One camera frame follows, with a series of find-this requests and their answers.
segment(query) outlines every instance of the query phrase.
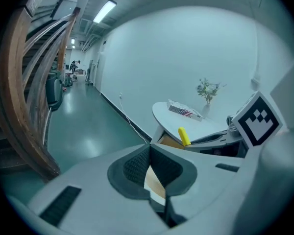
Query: potted plant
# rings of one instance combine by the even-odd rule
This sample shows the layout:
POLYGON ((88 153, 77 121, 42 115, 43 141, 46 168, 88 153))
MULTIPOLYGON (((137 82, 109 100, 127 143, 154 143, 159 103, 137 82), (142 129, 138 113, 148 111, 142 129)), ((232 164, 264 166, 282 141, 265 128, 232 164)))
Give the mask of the potted plant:
POLYGON ((208 115, 211 100, 214 96, 217 95, 218 90, 225 87, 226 85, 221 86, 220 83, 210 83, 207 78, 200 79, 199 81, 200 84, 196 87, 197 93, 199 96, 204 97, 207 102, 202 110, 202 115, 205 118, 208 115))

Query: vase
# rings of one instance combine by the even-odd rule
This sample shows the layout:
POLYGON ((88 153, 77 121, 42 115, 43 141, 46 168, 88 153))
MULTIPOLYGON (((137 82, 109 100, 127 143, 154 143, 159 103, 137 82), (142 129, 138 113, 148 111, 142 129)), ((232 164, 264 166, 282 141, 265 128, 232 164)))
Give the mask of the vase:
POLYGON ((201 115, 204 118, 206 118, 206 117, 208 117, 209 111, 210 111, 210 104, 206 104, 201 110, 201 115))

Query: wooden staircase railing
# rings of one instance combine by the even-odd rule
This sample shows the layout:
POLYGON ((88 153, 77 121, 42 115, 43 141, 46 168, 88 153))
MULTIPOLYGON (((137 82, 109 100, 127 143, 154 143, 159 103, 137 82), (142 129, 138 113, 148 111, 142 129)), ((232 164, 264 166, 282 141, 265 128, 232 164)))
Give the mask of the wooden staircase railing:
POLYGON ((34 0, 28 1, 31 3, 24 3, 24 6, 14 10, 0 34, 0 128, 20 157, 47 181, 59 175, 60 169, 43 144, 49 110, 45 84, 57 53, 58 70, 62 70, 66 42, 79 8, 52 22, 26 41, 32 21, 29 12, 33 11, 34 0), (26 53, 46 33, 65 21, 39 47, 23 72, 26 53), (30 77, 33 77, 31 83, 28 82, 30 77), (29 88, 27 100, 24 96, 26 88, 29 88))

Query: yellow object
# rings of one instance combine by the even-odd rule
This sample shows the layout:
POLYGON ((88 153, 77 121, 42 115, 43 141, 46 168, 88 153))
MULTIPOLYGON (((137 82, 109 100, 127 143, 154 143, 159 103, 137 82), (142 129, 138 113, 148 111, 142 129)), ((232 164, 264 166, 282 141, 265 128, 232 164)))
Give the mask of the yellow object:
POLYGON ((184 127, 178 128, 178 133, 182 139, 182 143, 184 146, 191 144, 190 138, 188 137, 184 127))

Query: hallway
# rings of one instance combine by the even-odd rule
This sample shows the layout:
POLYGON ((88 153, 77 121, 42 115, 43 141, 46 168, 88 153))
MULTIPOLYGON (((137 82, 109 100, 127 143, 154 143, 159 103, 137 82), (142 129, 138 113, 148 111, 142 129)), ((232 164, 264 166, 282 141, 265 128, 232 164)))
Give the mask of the hallway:
MULTIPOLYGON (((60 108, 51 114, 48 151, 61 173, 82 160, 144 142, 93 86, 85 85, 85 76, 67 88, 60 108)), ((44 186, 33 170, 0 179, 6 194, 25 204, 44 186)))

